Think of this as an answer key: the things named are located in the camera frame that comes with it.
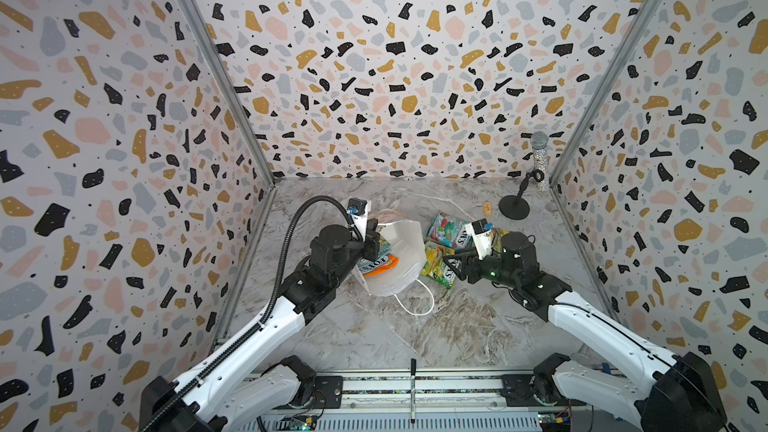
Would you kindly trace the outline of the teal mint blossom candy bag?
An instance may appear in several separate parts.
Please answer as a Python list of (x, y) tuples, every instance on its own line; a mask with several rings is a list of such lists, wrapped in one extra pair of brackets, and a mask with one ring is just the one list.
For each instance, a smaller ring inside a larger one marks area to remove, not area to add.
[(453, 250), (466, 249), (472, 239), (466, 231), (468, 222), (453, 215), (438, 212), (426, 232), (426, 238), (438, 245)]

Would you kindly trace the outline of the white cartoon paper bag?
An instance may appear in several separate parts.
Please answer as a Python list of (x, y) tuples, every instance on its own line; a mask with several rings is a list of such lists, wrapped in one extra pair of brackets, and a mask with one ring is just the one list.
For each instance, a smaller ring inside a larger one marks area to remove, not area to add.
[[(352, 271), (352, 276), (369, 295), (394, 298), (411, 316), (423, 317), (431, 314), (435, 307), (434, 294), (420, 279), (421, 270), (426, 263), (421, 224), (391, 209), (373, 213), (369, 219), (378, 220), (377, 231), (381, 238), (390, 242), (390, 254), (398, 257), (399, 263), (388, 272), (368, 277), (361, 274), (357, 265)], [(415, 284), (423, 287), (429, 296), (429, 307), (425, 311), (412, 311), (401, 301), (400, 295)]]

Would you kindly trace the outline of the green yellow candy bag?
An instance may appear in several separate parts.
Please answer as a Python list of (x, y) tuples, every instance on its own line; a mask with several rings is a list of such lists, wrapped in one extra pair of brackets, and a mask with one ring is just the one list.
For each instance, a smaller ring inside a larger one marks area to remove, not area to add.
[(508, 231), (494, 227), (490, 232), (490, 238), (491, 238), (491, 251), (494, 255), (499, 255), (503, 251), (503, 246), (501, 245), (502, 238), (508, 234)]

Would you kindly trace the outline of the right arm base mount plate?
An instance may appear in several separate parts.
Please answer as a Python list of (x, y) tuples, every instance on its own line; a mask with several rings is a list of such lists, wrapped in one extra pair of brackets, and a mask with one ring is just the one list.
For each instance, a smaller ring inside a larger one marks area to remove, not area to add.
[(541, 399), (535, 395), (531, 373), (504, 374), (500, 377), (502, 386), (499, 394), (506, 401), (507, 407), (565, 407), (567, 405), (585, 406), (582, 401), (570, 401), (565, 398)]

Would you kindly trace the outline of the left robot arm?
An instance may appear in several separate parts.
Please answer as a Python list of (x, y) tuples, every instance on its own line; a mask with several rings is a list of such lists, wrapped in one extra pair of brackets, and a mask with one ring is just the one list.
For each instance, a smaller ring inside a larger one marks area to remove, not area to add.
[(361, 258), (377, 252), (377, 226), (377, 220), (368, 220), (363, 240), (344, 226), (324, 227), (311, 242), (308, 260), (279, 285), (273, 307), (264, 307), (223, 346), (176, 379), (157, 377), (144, 388), (140, 430), (236, 431), (275, 408), (309, 403), (315, 373), (295, 356), (255, 380), (248, 377), (333, 302)]

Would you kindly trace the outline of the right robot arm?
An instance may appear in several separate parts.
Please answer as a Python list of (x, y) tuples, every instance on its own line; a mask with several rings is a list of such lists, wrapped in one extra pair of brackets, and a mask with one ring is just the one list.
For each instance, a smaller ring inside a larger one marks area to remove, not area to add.
[(562, 329), (618, 369), (611, 375), (553, 353), (533, 370), (529, 389), (541, 405), (580, 401), (642, 431), (721, 431), (727, 414), (711, 367), (652, 343), (590, 304), (562, 279), (544, 271), (535, 239), (509, 232), (494, 243), (474, 233), (470, 248), (443, 257), (456, 277), (485, 280), (514, 302)]

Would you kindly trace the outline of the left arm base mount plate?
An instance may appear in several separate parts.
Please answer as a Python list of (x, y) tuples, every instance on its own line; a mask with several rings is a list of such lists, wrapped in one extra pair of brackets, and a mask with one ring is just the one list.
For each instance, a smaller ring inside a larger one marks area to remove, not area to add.
[(342, 375), (317, 375), (300, 389), (302, 408), (336, 410), (341, 408), (344, 392)]

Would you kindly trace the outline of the green tea candy bag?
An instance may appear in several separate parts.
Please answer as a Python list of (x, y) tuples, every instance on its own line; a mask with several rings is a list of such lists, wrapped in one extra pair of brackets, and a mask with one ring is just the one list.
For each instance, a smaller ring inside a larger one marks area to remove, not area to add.
[(427, 241), (425, 243), (426, 263), (421, 275), (432, 279), (446, 289), (451, 289), (455, 281), (455, 273), (444, 263), (443, 258), (455, 254), (455, 250)]

